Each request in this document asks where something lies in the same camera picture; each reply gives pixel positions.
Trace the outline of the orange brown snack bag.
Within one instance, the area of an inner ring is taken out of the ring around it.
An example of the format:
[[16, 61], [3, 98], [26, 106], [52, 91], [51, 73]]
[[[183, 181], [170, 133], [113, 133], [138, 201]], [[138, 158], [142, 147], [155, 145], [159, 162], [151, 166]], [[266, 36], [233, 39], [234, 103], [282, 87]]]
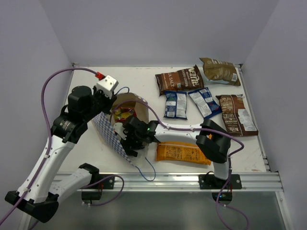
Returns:
[[211, 165], [197, 145], [184, 142], [160, 142], [157, 144], [156, 161], [184, 161]]

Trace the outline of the blue white snack bag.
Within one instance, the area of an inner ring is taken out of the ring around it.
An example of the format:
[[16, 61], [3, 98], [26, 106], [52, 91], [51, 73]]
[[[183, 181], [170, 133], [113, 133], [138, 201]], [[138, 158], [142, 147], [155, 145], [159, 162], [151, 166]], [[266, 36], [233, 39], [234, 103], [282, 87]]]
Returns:
[[188, 92], [189, 97], [196, 104], [201, 115], [209, 119], [222, 113], [221, 107], [215, 102], [208, 87]]

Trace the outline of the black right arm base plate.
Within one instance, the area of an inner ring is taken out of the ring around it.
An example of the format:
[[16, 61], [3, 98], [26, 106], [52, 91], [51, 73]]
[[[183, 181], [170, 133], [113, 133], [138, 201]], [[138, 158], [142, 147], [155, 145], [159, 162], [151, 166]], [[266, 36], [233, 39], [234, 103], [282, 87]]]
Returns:
[[239, 174], [231, 174], [230, 182], [225, 186], [224, 190], [219, 196], [218, 193], [226, 181], [216, 178], [211, 173], [198, 175], [198, 180], [200, 189], [217, 190], [217, 192], [212, 192], [212, 197], [214, 201], [219, 198], [220, 203], [230, 204], [233, 198], [233, 191], [242, 189], [242, 183]]

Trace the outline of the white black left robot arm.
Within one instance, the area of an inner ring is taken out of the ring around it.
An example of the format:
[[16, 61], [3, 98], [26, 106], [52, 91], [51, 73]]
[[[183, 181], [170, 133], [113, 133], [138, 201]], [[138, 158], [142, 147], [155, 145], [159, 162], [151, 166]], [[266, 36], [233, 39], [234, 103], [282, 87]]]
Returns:
[[88, 122], [101, 112], [110, 113], [116, 100], [113, 89], [78, 86], [68, 95], [68, 103], [49, 128], [46, 147], [26, 181], [5, 200], [42, 223], [57, 212], [59, 204], [76, 190], [95, 188], [100, 182], [99, 169], [84, 163], [68, 179], [52, 185], [63, 161], [88, 129]]

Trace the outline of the dark brown chips bag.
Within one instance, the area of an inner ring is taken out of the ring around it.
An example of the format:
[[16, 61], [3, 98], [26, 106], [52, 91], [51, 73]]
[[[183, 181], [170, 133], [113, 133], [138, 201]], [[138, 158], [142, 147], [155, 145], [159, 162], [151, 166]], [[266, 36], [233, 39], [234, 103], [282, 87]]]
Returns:
[[257, 136], [257, 130], [252, 118], [245, 108], [244, 95], [217, 95], [222, 110], [222, 120], [229, 135], [233, 137]]

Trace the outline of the light blue snack bag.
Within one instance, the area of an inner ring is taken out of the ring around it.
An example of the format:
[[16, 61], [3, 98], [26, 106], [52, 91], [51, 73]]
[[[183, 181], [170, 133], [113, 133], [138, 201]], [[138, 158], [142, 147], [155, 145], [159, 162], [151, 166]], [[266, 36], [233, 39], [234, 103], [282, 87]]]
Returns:
[[208, 81], [215, 83], [240, 86], [239, 70], [233, 63], [201, 57], [204, 75]]

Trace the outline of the brown kettle chips bag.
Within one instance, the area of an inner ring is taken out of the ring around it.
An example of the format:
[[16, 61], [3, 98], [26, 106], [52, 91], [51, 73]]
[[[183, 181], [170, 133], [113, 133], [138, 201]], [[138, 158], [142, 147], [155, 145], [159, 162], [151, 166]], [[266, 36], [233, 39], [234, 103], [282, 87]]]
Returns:
[[191, 91], [204, 87], [204, 81], [197, 65], [175, 72], [156, 74], [155, 78], [160, 96], [166, 91]]

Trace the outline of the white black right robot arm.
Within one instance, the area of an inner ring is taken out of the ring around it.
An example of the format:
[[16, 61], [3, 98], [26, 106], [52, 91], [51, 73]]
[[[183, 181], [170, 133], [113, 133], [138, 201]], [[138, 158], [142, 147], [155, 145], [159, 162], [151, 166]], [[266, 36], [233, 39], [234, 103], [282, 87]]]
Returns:
[[128, 155], [135, 154], [151, 143], [184, 142], [197, 145], [213, 163], [214, 184], [225, 188], [231, 182], [228, 160], [231, 139], [223, 128], [210, 119], [186, 126], [159, 121], [145, 123], [131, 115], [123, 123], [115, 123], [113, 128]]

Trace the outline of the blue checkered paper bag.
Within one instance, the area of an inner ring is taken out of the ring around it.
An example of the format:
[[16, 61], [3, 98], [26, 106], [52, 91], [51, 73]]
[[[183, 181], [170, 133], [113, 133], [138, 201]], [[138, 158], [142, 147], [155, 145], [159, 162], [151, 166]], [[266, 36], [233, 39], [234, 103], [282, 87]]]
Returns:
[[137, 157], [129, 156], [123, 148], [123, 145], [120, 143], [120, 136], [117, 134], [114, 129], [116, 123], [115, 111], [120, 108], [132, 108], [136, 117], [141, 121], [149, 122], [149, 112], [147, 107], [148, 102], [131, 92], [119, 93], [117, 94], [117, 99], [111, 106], [111, 114], [106, 115], [100, 113], [93, 118], [92, 123], [95, 127], [99, 138], [101, 141], [104, 141], [112, 150], [114, 150], [120, 157], [125, 159], [130, 165], [135, 167], [140, 171], [139, 166], [142, 165], [143, 161], [147, 161], [150, 165], [150, 161], [146, 157], [146, 153], [140, 153]]

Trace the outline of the dark blue snack bag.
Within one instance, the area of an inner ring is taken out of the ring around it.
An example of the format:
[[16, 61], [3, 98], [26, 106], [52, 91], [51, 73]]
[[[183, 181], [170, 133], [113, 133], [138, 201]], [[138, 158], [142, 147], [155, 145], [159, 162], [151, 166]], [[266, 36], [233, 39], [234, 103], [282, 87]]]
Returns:
[[183, 91], [165, 91], [164, 118], [187, 120], [187, 93]]

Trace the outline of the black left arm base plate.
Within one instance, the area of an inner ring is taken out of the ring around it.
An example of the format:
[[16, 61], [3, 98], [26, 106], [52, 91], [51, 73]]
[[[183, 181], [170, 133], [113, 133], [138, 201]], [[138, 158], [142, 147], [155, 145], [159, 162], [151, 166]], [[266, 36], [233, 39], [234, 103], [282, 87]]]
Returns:
[[85, 190], [82, 190], [81, 199], [85, 203], [91, 203], [92, 201], [98, 201], [101, 199], [104, 190], [112, 190], [114, 188], [115, 177], [109, 177], [106, 180], [95, 184]]

